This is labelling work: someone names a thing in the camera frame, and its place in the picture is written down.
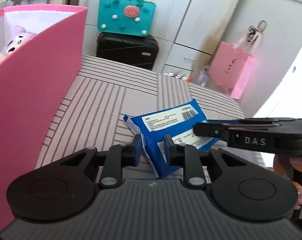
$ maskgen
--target hand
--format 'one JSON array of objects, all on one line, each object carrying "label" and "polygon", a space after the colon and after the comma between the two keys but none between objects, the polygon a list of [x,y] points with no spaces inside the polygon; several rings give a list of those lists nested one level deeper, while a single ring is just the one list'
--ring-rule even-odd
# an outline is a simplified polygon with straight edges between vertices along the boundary
[{"label": "hand", "polygon": [[[294,167],[294,169],[302,172],[302,156],[291,157],[290,158],[290,163]],[[274,169],[275,172],[280,173],[282,176],[289,179],[287,174],[286,174],[285,166],[284,166],[283,162],[281,161],[281,159],[277,155],[275,155],[275,157],[274,157],[273,169]],[[292,183],[294,184],[297,191],[299,192],[299,197],[298,197],[298,200],[297,200],[297,203],[296,203],[294,209],[301,209],[300,205],[302,205],[302,186],[299,183],[295,182],[295,181],[292,181]]]}]

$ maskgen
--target circular pad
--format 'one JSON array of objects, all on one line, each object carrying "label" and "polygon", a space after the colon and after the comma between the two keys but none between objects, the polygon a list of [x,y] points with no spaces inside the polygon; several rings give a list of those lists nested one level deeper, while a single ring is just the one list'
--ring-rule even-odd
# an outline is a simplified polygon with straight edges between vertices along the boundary
[{"label": "circular pad", "polygon": [[263,179],[245,180],[239,184],[238,190],[243,196],[254,200],[268,199],[275,194],[275,186]]},{"label": "circular pad", "polygon": [[14,180],[7,190],[14,215],[28,221],[66,219],[85,209],[93,197],[91,180],[64,165],[29,172]]},{"label": "circular pad", "polygon": [[252,166],[224,170],[212,183],[211,196],[226,213],[249,221],[272,221],[289,216],[297,201],[291,181]]}]

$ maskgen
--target barcode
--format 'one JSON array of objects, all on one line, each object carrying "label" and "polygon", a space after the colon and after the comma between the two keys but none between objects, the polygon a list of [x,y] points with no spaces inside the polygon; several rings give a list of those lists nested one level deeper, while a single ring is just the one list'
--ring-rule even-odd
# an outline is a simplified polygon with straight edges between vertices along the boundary
[{"label": "barcode", "polygon": [[184,121],[189,120],[194,116],[196,116],[196,113],[193,110],[182,113],[182,117],[183,117]]}]

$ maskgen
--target blue snack package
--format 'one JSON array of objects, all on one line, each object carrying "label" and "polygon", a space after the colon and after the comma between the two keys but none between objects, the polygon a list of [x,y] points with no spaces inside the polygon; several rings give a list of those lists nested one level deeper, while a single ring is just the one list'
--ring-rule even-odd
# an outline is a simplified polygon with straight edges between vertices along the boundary
[{"label": "blue snack package", "polygon": [[219,138],[197,137],[193,133],[193,125],[208,122],[195,99],[181,106],[158,112],[123,117],[128,127],[142,135],[142,145],[146,156],[155,170],[157,178],[165,178],[179,167],[169,166],[164,153],[164,136],[171,135],[174,143],[186,143],[198,150],[207,151]]}]

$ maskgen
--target wardrobe door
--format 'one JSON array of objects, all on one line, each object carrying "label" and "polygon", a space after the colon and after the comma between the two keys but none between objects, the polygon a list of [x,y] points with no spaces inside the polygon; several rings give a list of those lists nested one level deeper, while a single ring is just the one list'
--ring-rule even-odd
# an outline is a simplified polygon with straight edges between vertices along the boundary
[{"label": "wardrobe door", "polygon": [[239,0],[191,0],[176,43],[214,54]]},{"label": "wardrobe door", "polygon": [[174,41],[190,0],[145,0],[156,4],[151,35]]}]

